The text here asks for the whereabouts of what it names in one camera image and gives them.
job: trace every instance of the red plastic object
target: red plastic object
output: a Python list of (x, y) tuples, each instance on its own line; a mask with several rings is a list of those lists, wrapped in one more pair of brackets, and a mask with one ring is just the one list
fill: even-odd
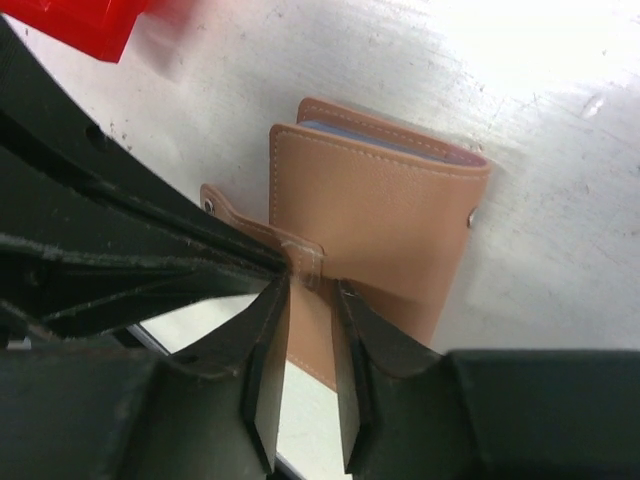
[(118, 62), (149, 0), (0, 0), (0, 12), (99, 60)]

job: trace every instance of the wallet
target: wallet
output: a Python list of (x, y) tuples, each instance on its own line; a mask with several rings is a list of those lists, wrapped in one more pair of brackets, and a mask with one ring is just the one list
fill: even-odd
[(393, 122), (306, 98), (270, 133), (269, 224), (213, 185), (211, 214), (281, 251), (291, 270), (287, 358), (336, 389), (330, 286), (348, 279), (427, 345), (486, 189), (489, 162)]

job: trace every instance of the wallet stitching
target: wallet stitching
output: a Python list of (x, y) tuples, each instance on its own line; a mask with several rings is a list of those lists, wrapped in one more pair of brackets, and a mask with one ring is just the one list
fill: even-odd
[[(271, 230), (269, 230), (266, 227), (263, 227), (261, 225), (254, 225), (251, 224), (249, 222), (245, 222), (244, 220), (241, 220), (240, 218), (238, 218), (236, 215), (233, 214), (233, 212), (231, 211), (231, 209), (229, 207), (227, 207), (227, 205), (224, 204), (224, 202), (216, 202), (216, 204), (220, 207), (222, 207), (222, 209), (225, 211), (225, 213), (227, 214), (227, 216), (229, 217), (229, 220), (233, 223), (242, 225), (246, 228), (249, 228), (251, 230), (255, 230), (257, 232), (261, 232), (264, 233), (265, 235), (270, 236), (271, 238), (274, 238), (278, 241), (280, 241), (280, 238), (278, 238), (278, 236)], [(306, 247), (298, 242), (296, 242), (295, 240), (287, 240), (285, 242), (281, 242), (280, 244), (282, 247), (286, 247), (286, 246), (293, 246), (295, 248), (298, 249), (298, 272), (296, 274), (296, 272), (294, 272), (294, 278), (296, 280), (298, 280), (300, 283), (302, 283), (303, 285), (307, 286), (307, 287), (311, 287), (312, 286), (312, 281), (313, 279), (317, 276), (315, 268), (316, 268), (316, 262), (315, 262), (315, 257), (323, 257), (324, 255), (322, 255), (320, 252), (317, 252), (316, 250), (314, 250), (311, 247)], [(305, 251), (307, 253), (309, 253), (311, 255), (311, 278), (309, 279), (308, 282), (305, 282), (302, 279), (302, 268), (301, 268), (301, 263), (302, 263), (302, 252)]]
[(325, 385), (330, 385), (333, 388), (333, 390), (336, 389), (335, 382), (330, 382), (329, 379), (327, 379), (327, 377), (317, 372), (314, 368), (312, 368), (311, 366), (309, 366), (308, 364), (300, 360), (300, 358), (295, 356), (293, 353), (287, 353), (287, 358), (292, 359), (293, 363), (295, 363), (299, 367), (302, 367), (303, 370), (310, 372), (314, 377), (321, 379)]
[(408, 165), (404, 162), (400, 162), (398, 160), (393, 160), (391, 158), (388, 157), (384, 157), (384, 156), (380, 156), (380, 155), (374, 155), (372, 153), (369, 153), (367, 151), (364, 150), (358, 150), (356, 148), (350, 148), (350, 147), (345, 147), (343, 145), (337, 145), (335, 143), (332, 143), (328, 140), (321, 140), (319, 138), (313, 138), (312, 136), (306, 134), (306, 133), (298, 133), (298, 132), (290, 132), (290, 131), (280, 131), (278, 132), (278, 134), (276, 135), (276, 139), (275, 139), (275, 147), (274, 147), (274, 156), (273, 156), (273, 170), (274, 170), (274, 178), (273, 178), (273, 225), (277, 226), (277, 213), (278, 213), (278, 142), (280, 141), (280, 137), (282, 136), (289, 136), (289, 137), (298, 137), (301, 138), (303, 140), (308, 140), (314, 143), (320, 143), (323, 145), (328, 145), (330, 147), (333, 148), (337, 148), (339, 150), (346, 150), (348, 152), (351, 153), (355, 153), (357, 155), (363, 156), (363, 157), (368, 157), (374, 160), (380, 160), (383, 161), (385, 163), (390, 163), (392, 165), (398, 166), (398, 167), (403, 167), (403, 168), (407, 168), (409, 170), (417, 170), (418, 172), (421, 173), (425, 173), (427, 175), (434, 175), (434, 176), (438, 176), (438, 177), (447, 177), (447, 178), (458, 178), (460, 180), (470, 180), (470, 181), (480, 181), (480, 180), (486, 180), (487, 178), (489, 178), (488, 175), (482, 175), (482, 176), (477, 176), (477, 175), (458, 175), (455, 173), (445, 173), (445, 172), (438, 172), (438, 171), (434, 171), (434, 170), (429, 170), (428, 167), (426, 166), (421, 166), (421, 165)]
[(432, 145), (429, 145), (428, 143), (421, 142), (420, 140), (415, 140), (415, 139), (413, 139), (413, 138), (411, 138), (411, 137), (409, 137), (407, 135), (403, 135), (401, 133), (394, 132), (393, 130), (387, 130), (387, 129), (384, 129), (384, 128), (379, 127), (377, 125), (372, 125), (372, 124), (367, 123), (367, 122), (356, 120), (355, 118), (349, 117), (348, 115), (344, 115), (342, 113), (337, 113), (337, 112), (332, 112), (331, 110), (326, 110), (324, 108), (315, 107), (313, 105), (308, 106), (302, 112), (302, 121), (303, 122), (307, 119), (307, 114), (309, 113), (309, 110), (315, 110), (317, 112), (326, 113), (327, 115), (331, 115), (333, 117), (342, 118), (343, 120), (346, 120), (347, 122), (354, 123), (356, 125), (360, 125), (360, 126), (367, 127), (367, 128), (372, 128), (372, 129), (377, 130), (379, 132), (387, 133), (389, 135), (393, 135), (394, 137), (401, 138), (403, 140), (407, 140), (408, 142), (415, 143), (417, 145), (420, 145), (420, 146), (426, 148), (431, 153), (442, 154), (445, 157), (445, 159), (446, 159), (447, 155), (449, 155), (451, 158), (457, 158), (458, 160), (462, 160), (466, 165), (472, 165), (473, 164), (473, 162), (471, 160), (463, 157), (462, 155), (458, 155), (456, 153), (449, 152), (449, 151), (447, 151), (445, 149), (442, 149), (442, 148), (434, 147)]

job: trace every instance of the wallet snap button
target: wallet snap button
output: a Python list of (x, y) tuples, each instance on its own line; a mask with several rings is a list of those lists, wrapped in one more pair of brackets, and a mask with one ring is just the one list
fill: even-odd
[(204, 201), (204, 211), (207, 212), (209, 215), (216, 214), (216, 211), (213, 208), (213, 202), (208, 198)]

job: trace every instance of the white table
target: white table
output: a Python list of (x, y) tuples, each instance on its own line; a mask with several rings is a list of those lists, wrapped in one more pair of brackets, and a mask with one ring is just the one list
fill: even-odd
[[(13, 22), (69, 94), (198, 200), (267, 216), (267, 133), (307, 95), (495, 162), (436, 334), (458, 347), (640, 347), (640, 6), (628, 0), (162, 0), (119, 65)], [(156, 323), (178, 348), (241, 308)], [(335, 396), (288, 368), (279, 450), (341, 478)]]

